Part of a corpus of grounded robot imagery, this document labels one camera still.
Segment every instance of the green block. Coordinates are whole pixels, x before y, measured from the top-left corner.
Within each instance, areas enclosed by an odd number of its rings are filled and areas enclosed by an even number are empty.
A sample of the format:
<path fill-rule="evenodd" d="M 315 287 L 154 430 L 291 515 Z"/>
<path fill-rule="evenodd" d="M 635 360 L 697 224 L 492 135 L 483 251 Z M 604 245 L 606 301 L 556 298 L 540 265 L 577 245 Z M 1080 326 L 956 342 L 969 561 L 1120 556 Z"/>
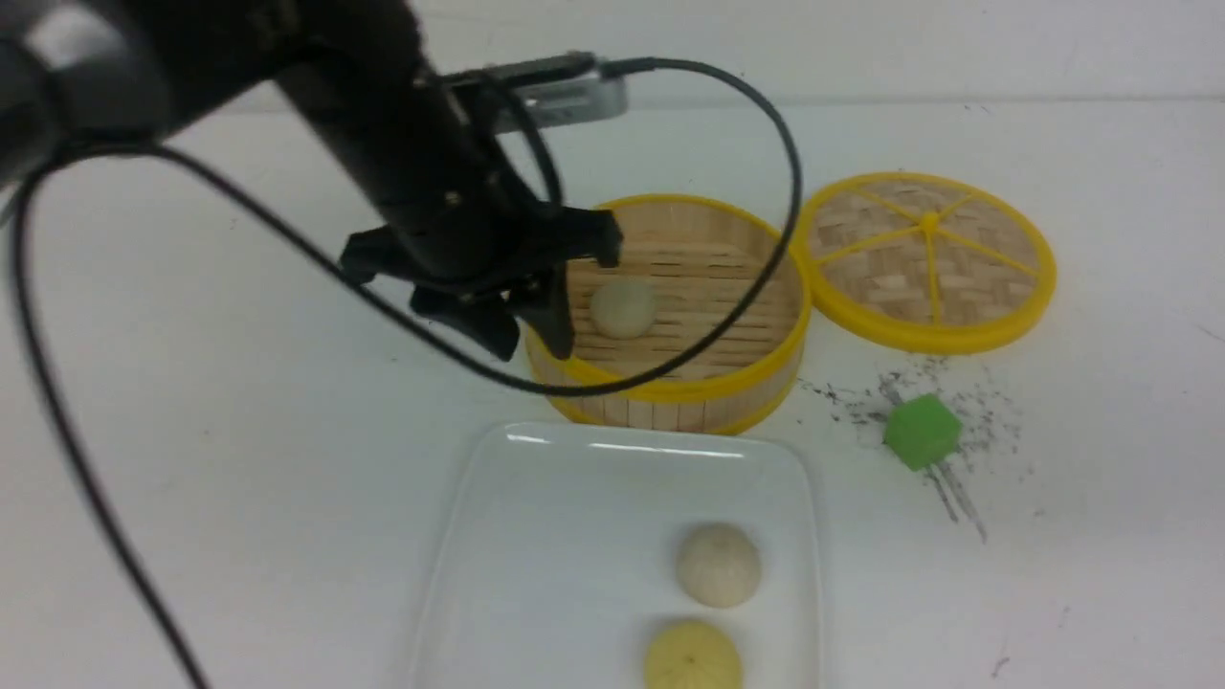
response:
<path fill-rule="evenodd" d="M 884 444 L 911 471 L 922 471 L 952 455 L 960 435 L 962 421 L 935 395 L 898 405 L 884 427 Z"/>

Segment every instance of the white table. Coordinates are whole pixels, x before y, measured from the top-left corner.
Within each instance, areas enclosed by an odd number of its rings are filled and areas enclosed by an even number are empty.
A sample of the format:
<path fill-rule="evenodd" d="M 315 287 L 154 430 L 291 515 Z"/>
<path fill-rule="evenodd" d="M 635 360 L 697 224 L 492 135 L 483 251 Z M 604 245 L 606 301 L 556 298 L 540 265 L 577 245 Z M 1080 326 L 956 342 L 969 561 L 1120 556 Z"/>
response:
<path fill-rule="evenodd" d="M 1218 683 L 1225 105 L 785 114 L 807 190 L 880 169 L 960 178 L 1028 213 L 1061 270 L 1038 329 L 984 356 L 927 362 L 815 318 L 805 389 L 750 432 L 817 481 L 833 685 Z M 551 141 L 575 204 L 675 190 L 782 218 L 782 154 L 753 110 L 648 110 Z M 376 224 L 292 116 L 214 116 L 176 142 L 333 254 Z M 446 365 L 158 163 L 58 178 L 36 251 L 72 408 L 216 685 L 403 687 L 463 457 L 495 423 L 560 417 Z M 181 685 L 0 330 L 0 684 Z M 962 395 L 971 450 L 954 467 L 985 543 L 876 422 L 854 423 L 884 408 L 869 391 L 892 371 L 903 395 Z"/>

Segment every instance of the white plate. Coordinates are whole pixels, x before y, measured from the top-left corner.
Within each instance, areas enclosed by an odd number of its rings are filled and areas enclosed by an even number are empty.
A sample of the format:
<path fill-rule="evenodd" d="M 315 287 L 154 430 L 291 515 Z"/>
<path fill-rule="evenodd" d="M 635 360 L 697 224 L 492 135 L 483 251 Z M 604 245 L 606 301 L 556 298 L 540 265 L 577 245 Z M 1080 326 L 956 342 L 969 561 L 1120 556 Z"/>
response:
<path fill-rule="evenodd" d="M 748 602 L 715 611 L 677 586 L 693 526 L 761 549 Z M 821 671 L 807 474 L 753 440 L 590 425 L 489 433 L 459 488 L 413 660 L 417 689 L 632 689 L 666 623 L 704 619 L 740 650 L 746 689 L 813 689 Z"/>

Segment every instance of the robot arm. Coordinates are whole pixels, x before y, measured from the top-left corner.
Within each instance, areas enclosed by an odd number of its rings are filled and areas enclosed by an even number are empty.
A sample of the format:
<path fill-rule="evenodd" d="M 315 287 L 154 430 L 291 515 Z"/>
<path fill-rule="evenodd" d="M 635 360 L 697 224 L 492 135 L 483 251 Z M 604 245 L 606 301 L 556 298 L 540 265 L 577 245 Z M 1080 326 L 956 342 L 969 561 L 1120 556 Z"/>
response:
<path fill-rule="evenodd" d="M 418 314 L 502 359 L 516 319 L 570 356 L 565 262 L 615 266 L 620 230 L 538 200 L 495 134 L 527 124 L 506 89 L 539 126 L 624 112 L 592 55 L 442 77 L 401 0 L 7 0 L 0 185 L 72 147 L 168 137 L 267 80 L 386 222 L 350 237 L 352 277 L 413 282 Z"/>

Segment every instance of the black cable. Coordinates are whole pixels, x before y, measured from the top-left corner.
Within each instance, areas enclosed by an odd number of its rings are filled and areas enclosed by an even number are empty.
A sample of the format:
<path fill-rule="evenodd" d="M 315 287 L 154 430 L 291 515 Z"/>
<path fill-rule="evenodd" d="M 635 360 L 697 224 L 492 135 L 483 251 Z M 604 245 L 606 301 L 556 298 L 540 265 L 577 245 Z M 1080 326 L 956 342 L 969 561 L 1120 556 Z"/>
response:
<path fill-rule="evenodd" d="M 38 313 L 31 294 L 29 243 L 27 242 L 26 230 L 29 223 L 29 210 L 34 191 L 58 169 L 60 169 L 59 166 L 53 164 L 36 170 L 17 189 L 15 197 L 16 212 L 10 237 L 9 260 L 12 278 L 12 299 L 21 325 L 20 331 L 22 345 L 26 348 L 26 358 L 29 360 L 29 368 L 33 369 L 34 380 L 43 398 L 43 406 L 51 419 L 56 440 L 59 440 L 60 447 L 64 450 L 64 456 L 67 459 L 72 478 L 76 481 L 77 489 L 93 512 L 94 522 L 102 531 L 103 541 L 110 548 L 115 559 L 119 560 L 119 565 L 124 570 L 124 574 L 127 575 L 127 580 L 136 588 L 137 597 L 145 604 L 149 617 L 153 618 L 165 642 L 169 644 L 170 651 L 183 668 L 183 673 L 187 676 L 187 682 L 194 689 L 208 689 L 209 683 L 205 676 L 203 667 L 201 667 L 200 661 L 191 651 L 191 646 L 187 645 L 187 639 L 158 595 L 153 581 L 145 573 L 140 555 L 136 554 L 135 548 L 129 542 L 123 526 L 119 523 L 119 517 L 115 515 L 115 509 L 110 505 L 110 499 L 107 498 L 105 489 L 93 473 L 85 445 L 76 433 L 71 418 L 69 418 L 62 394 L 55 380 L 51 364 L 47 358 L 43 329 L 38 321 Z"/>
<path fill-rule="evenodd" d="M 620 69 L 625 69 L 626 70 L 625 74 L 633 74 L 636 71 L 642 71 L 643 69 L 650 69 L 650 67 L 643 67 L 638 63 L 644 63 L 644 61 L 627 60 L 624 63 L 612 63 L 611 66 L 617 67 L 619 65 L 624 65 L 624 67 Z M 669 359 L 668 362 L 664 362 L 663 364 L 655 368 L 631 375 L 628 378 L 598 385 L 572 386 L 572 385 L 550 385 L 544 383 L 537 383 L 533 380 L 526 380 L 514 375 L 510 375 L 507 373 L 490 368 L 489 365 L 478 362 L 477 359 L 473 359 L 472 357 L 469 357 L 453 345 L 448 343 L 447 341 L 442 340 L 441 337 L 431 332 L 425 326 L 418 324 L 417 321 L 403 314 L 399 309 L 397 309 L 396 306 L 393 306 L 377 294 L 370 292 L 361 284 L 354 282 L 339 267 L 337 267 L 331 261 L 331 259 L 328 259 L 327 255 L 323 254 L 323 251 L 321 251 L 314 244 L 311 244 L 310 240 L 303 237 L 301 233 L 299 233 L 296 229 L 294 229 L 283 219 L 277 217 L 276 213 L 273 213 L 262 204 L 260 204 L 250 195 L 247 195 L 245 191 L 235 186 L 234 183 L 229 181 L 219 173 L 212 170 L 203 163 L 191 158 L 185 153 L 153 143 L 107 145 L 78 153 L 59 163 L 59 167 L 64 167 L 74 162 L 88 158 L 105 157 L 105 156 L 148 156 L 172 162 L 181 168 L 185 168 L 196 177 L 201 178 L 203 181 L 213 186 L 222 195 L 229 197 L 230 201 L 233 201 L 238 206 L 241 206 L 252 216 L 257 217 L 265 226 L 268 227 L 268 229 L 273 230 L 282 239 L 288 242 L 294 249 L 305 255 L 312 264 L 315 264 L 316 267 L 327 272 L 338 282 L 342 282 L 344 287 L 349 289 L 349 292 L 352 292 L 359 299 L 365 302 L 366 305 L 375 309 L 385 318 L 393 321 L 396 325 L 401 326 L 403 330 L 407 330 L 414 337 L 424 341 L 426 345 L 436 349 L 442 356 L 447 357 L 448 359 L 459 364 L 461 367 L 475 373 L 477 375 L 491 380 L 494 383 L 497 383 L 500 385 L 505 385 L 514 390 L 521 390 L 523 392 L 532 392 L 535 395 L 548 395 L 552 397 L 592 397 L 598 395 L 610 395 L 614 392 L 630 390 L 631 387 L 637 387 L 646 383 L 650 383 L 653 380 L 663 378 L 664 375 L 679 369 L 680 367 L 692 360 L 695 357 L 701 354 L 707 347 L 714 343 L 719 337 L 722 337 L 736 322 L 736 320 L 739 320 L 740 316 L 744 315 L 744 313 L 752 305 L 753 300 L 769 282 L 769 278 L 774 273 L 774 270 L 786 256 L 786 246 L 795 233 L 795 224 L 800 212 L 800 194 L 801 194 L 800 189 L 802 186 L 802 180 L 801 180 L 799 152 L 795 148 L 795 141 L 791 139 L 790 131 L 786 129 L 786 123 L 783 121 L 783 116 L 769 103 L 769 101 L 766 99 L 764 96 L 762 96 L 753 87 L 748 86 L 744 81 L 736 78 L 735 76 L 717 67 L 703 65 L 701 63 L 688 63 L 684 60 L 649 60 L 649 64 L 658 65 L 659 69 L 676 69 L 684 71 L 696 71 L 698 74 L 709 74 L 712 76 L 715 76 L 715 78 L 726 81 L 730 86 L 735 87 L 737 91 L 748 96 L 750 99 L 753 101 L 753 103 L 761 107 L 762 110 L 766 112 L 769 119 L 778 128 L 779 136 L 782 137 L 784 148 L 786 150 L 786 158 L 791 167 L 791 200 L 788 207 L 786 223 L 783 229 L 783 235 L 779 239 L 778 244 L 775 245 L 774 251 L 766 260 L 766 265 L 762 267 L 762 271 L 757 276 L 757 280 L 748 287 L 748 289 L 745 292 L 745 295 L 741 297 L 740 302 L 735 306 L 733 306 L 733 309 L 728 313 L 726 318 L 724 318 L 723 321 L 720 321 L 717 326 L 714 326 L 710 330 L 710 332 L 704 335 L 701 340 L 698 340 L 697 342 L 691 345 L 687 349 L 679 353 L 676 357 Z M 27 192 L 26 192 L 26 199 L 21 202 L 22 206 L 28 206 L 29 197 L 32 196 L 32 194 L 28 191 L 28 188 L 31 185 L 42 184 L 45 177 L 47 172 L 43 170 L 43 174 L 32 177 L 29 180 L 26 181 L 23 189 L 27 189 Z M 27 213 L 23 211 L 24 208 L 18 207 L 18 216 L 17 216 L 18 226 L 23 226 L 26 222 Z M 15 230 L 17 230 L 15 232 L 15 234 L 24 234 L 24 227 L 15 227 Z"/>
<path fill-rule="evenodd" d="M 540 170 L 540 179 L 544 180 L 545 194 L 548 195 L 548 201 L 540 201 L 526 191 L 528 199 L 527 205 L 532 211 L 543 219 L 555 218 L 561 215 L 565 208 L 566 199 L 561 191 L 561 175 L 557 174 L 557 166 L 552 162 L 552 154 L 549 153 L 549 146 L 544 142 L 544 135 L 540 134 L 540 128 L 535 123 L 535 118 L 528 112 L 527 107 L 523 104 L 523 99 L 519 98 L 511 87 L 485 70 L 477 71 L 477 80 L 480 81 L 485 88 L 494 94 L 495 98 L 506 108 L 510 113 L 511 119 L 514 120 L 514 125 L 523 134 L 524 141 L 527 141 L 528 150 L 532 152 L 532 158 L 535 161 L 537 169 Z M 502 156 L 502 163 L 506 166 L 507 172 L 518 177 L 514 168 L 511 166 L 510 161 Z"/>
<path fill-rule="evenodd" d="M 9 218 L 12 217 L 12 213 L 16 210 L 17 210 L 17 195 L 13 194 L 12 196 L 9 197 L 9 201 L 5 202 L 4 208 L 0 208 L 0 228 L 9 226 Z"/>
<path fill-rule="evenodd" d="M 18 188 L 17 195 L 12 201 L 15 218 L 10 235 L 11 293 L 13 306 L 18 316 L 21 342 L 31 369 L 33 370 L 36 386 L 42 397 L 43 406 L 50 417 L 56 439 L 59 440 L 67 459 L 71 474 L 76 481 L 78 490 L 81 490 L 87 505 L 93 512 L 98 528 L 102 531 L 103 539 L 115 555 L 115 559 L 119 561 L 132 586 L 136 588 L 141 602 L 145 604 L 149 615 L 162 631 L 164 639 L 172 649 L 172 652 L 174 653 L 175 660 L 179 662 L 184 674 L 187 677 L 187 680 L 194 689 L 208 689 L 208 679 L 206 678 L 200 662 L 191 651 L 185 635 L 179 629 L 165 603 L 162 601 L 152 580 L 145 573 L 140 557 L 136 554 L 127 539 L 127 536 L 120 526 L 115 510 L 110 505 L 110 500 L 108 499 L 104 488 L 94 476 L 93 468 L 85 451 L 85 445 L 80 440 L 75 424 L 69 414 L 59 383 L 47 354 L 45 337 L 43 335 L 38 308 L 34 304 L 32 283 L 29 280 L 31 245 L 28 235 L 31 215 L 37 191 L 55 172 L 70 164 L 91 158 L 108 156 L 145 156 L 174 163 L 192 173 L 211 185 L 214 190 L 227 196 L 232 202 L 241 206 L 249 213 L 258 218 L 266 227 L 268 227 L 268 229 L 288 242 L 294 249 L 315 264 L 316 267 L 341 282 L 353 294 L 365 302 L 366 305 L 371 306 L 388 320 L 396 322 L 413 336 L 424 341 L 426 345 L 431 346 L 434 349 L 468 370 L 516 390 L 540 395 L 551 395 L 556 397 L 582 397 L 620 392 L 662 378 L 685 365 L 709 347 L 715 340 L 722 337 L 723 333 L 726 332 L 741 315 L 744 315 L 761 291 L 766 287 L 774 270 L 786 256 L 786 248 L 791 240 L 791 235 L 795 233 L 795 226 L 799 217 L 802 181 L 800 157 L 795 147 L 795 141 L 791 139 L 791 134 L 786 128 L 786 123 L 783 121 L 783 116 L 769 103 L 769 101 L 766 99 L 766 97 L 744 81 L 717 67 L 684 60 L 626 60 L 621 63 L 611 63 L 605 65 L 605 67 L 609 70 L 608 74 L 615 76 L 650 71 L 654 69 L 673 69 L 704 74 L 728 83 L 747 96 L 769 116 L 783 140 L 788 163 L 791 168 L 791 196 L 790 206 L 788 207 L 786 223 L 783 229 L 783 237 L 774 248 L 769 259 L 767 259 L 766 265 L 762 267 L 757 280 L 752 286 L 750 286 L 741 300 L 731 309 L 731 311 L 729 311 L 728 316 L 719 322 L 719 325 L 693 343 L 690 348 L 685 349 L 664 364 L 630 378 L 601 385 L 560 386 L 540 384 L 489 368 L 488 365 L 468 357 L 434 332 L 401 313 L 381 297 L 350 280 L 317 246 L 303 237 L 301 233 L 295 230 L 283 219 L 277 217 L 276 213 L 239 189 L 234 183 L 212 170 L 200 161 L 172 148 L 156 143 L 114 143 L 96 146 L 86 151 L 65 156 L 64 158 L 40 167 Z"/>

